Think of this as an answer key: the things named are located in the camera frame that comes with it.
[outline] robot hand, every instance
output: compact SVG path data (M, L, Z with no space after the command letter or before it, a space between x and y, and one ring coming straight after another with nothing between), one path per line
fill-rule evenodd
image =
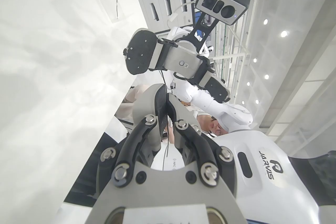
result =
M214 74L215 69L210 66L209 59L198 54L200 49L197 50L194 44L182 40L183 38L177 42L157 38L149 30L138 30L124 49L127 70L133 75L144 73L148 69L171 70L176 73L174 76L177 79L207 90L217 102L227 102L229 91Z
M161 147L167 114L174 123L175 147L185 167L157 171L150 166ZM149 87L134 102L133 117L135 127L130 135L101 154L96 186L100 195L86 224L123 223L126 211L135 208L152 207L156 214L160 207L170 210L168 206L190 204L205 204L209 219L217 218L210 223L246 224L235 200L233 153L200 135L197 120L167 93L165 85ZM156 223L165 220L163 216Z

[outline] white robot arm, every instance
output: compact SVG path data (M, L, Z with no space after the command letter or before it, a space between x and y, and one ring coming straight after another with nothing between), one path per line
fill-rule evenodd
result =
M215 117L221 127L229 133L250 129L249 125L253 122L253 117L245 107L228 103L220 104L207 92L199 90L185 80L175 79L171 87L173 94L181 101L190 102Z

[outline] label sticker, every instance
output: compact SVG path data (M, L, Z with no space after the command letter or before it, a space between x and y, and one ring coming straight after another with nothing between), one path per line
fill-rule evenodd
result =
M283 174L284 171L278 157L272 151L265 148L259 149L259 156L263 162L268 180L278 187L284 187L286 177Z
M209 224L205 204L125 209L123 224Z

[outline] black oval button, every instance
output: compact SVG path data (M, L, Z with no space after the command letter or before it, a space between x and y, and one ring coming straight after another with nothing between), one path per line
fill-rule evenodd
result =
M218 13L218 12L220 12L220 10L222 9L223 5L224 5L224 2L219 0L219 1L216 3L216 5L215 5L215 7L213 8L212 11L213 11L214 13Z
M238 159L239 159L240 166L242 167L241 169L243 171L244 176L247 178L252 177L252 170L251 170L249 161L247 160L245 153L239 152Z

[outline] screw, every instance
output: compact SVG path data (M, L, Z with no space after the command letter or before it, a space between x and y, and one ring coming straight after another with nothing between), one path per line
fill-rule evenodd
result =
M200 169L203 182L210 187L216 186L217 171L218 168L213 163L203 163Z
M135 181L138 184L143 184L146 181L146 178L147 178L146 172L140 171L135 177Z
M101 162L104 162L106 159L114 158L116 155L115 148L110 147L104 150L101 154Z
M153 114L146 115L146 125L151 126L155 123L155 116Z
M231 162L233 160L233 154L230 151L230 149L222 146L222 151L219 154L219 158L227 163Z
M194 184L197 180L196 174L193 171L188 171L186 173L186 180L190 184Z
M191 125L193 127L193 129L195 130L196 133L198 133L200 130L199 128L197 127L197 125Z
M115 179L117 181L120 181L122 180L123 178L125 178L127 175L127 169L126 168L123 168L122 166L120 168L117 169L117 171L115 172Z
M205 175L210 179L210 178L213 178L214 180L217 178L217 172L212 170L211 167L208 167L206 170L205 170Z
M184 120L181 120L178 125L180 128L185 128L187 126L187 123Z

